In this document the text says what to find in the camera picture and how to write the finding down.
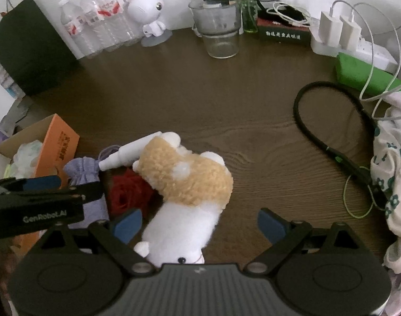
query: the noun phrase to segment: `water bottle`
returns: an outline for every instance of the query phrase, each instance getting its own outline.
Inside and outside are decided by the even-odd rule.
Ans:
[[[86,22],[83,9],[69,0],[61,0],[58,5],[61,9],[62,25],[83,55],[92,57],[102,51],[100,41]]]
[[[138,42],[142,37],[141,26],[136,24],[127,13],[129,3],[126,0],[105,0],[103,9],[111,16],[111,24],[114,26],[114,32],[121,42],[131,45]]]
[[[85,12],[88,25],[95,31],[104,49],[112,51],[120,46],[120,41],[114,35],[113,28],[103,15],[101,10],[103,4],[103,0],[80,0],[80,6]]]

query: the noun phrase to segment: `open orange box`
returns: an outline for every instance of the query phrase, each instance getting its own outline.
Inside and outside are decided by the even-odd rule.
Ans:
[[[79,136],[57,114],[32,124],[0,143],[0,179],[3,179],[6,166],[12,161],[19,146],[34,140],[42,142],[35,177],[58,175],[61,186],[66,186],[68,176],[63,167],[75,157]],[[20,236],[20,254],[26,254],[38,238],[38,232]]]

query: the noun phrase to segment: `white power strip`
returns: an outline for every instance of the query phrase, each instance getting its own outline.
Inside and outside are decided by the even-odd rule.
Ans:
[[[338,47],[331,47],[325,45],[322,42],[321,38],[319,37],[319,20],[314,21],[309,29],[312,35],[310,45],[313,52],[315,52],[316,54],[336,57],[339,52],[343,52],[366,63],[372,63],[372,43],[364,40],[363,38],[360,39],[356,51],[348,51],[341,48],[340,45],[338,45]],[[389,73],[395,73],[398,67],[398,63],[395,58],[389,53],[389,51],[383,46],[376,44],[373,49],[375,52],[373,61],[375,67]]]

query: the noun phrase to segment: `gripper logo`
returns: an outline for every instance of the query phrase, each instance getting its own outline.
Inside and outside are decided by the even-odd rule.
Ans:
[[[23,218],[23,222],[29,223],[29,222],[36,222],[36,221],[41,221],[41,220],[48,220],[48,219],[55,219],[57,217],[62,217],[62,216],[67,216],[67,210],[60,210],[56,211],[55,213],[46,213],[46,214],[38,214],[37,216],[25,216]]]

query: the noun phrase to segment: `white and tan plush toy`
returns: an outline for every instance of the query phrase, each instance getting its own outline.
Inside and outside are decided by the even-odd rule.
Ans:
[[[135,251],[163,263],[202,264],[204,248],[229,202],[233,177],[213,152],[193,154],[176,133],[153,138],[133,164],[163,197],[164,204],[145,228]]]

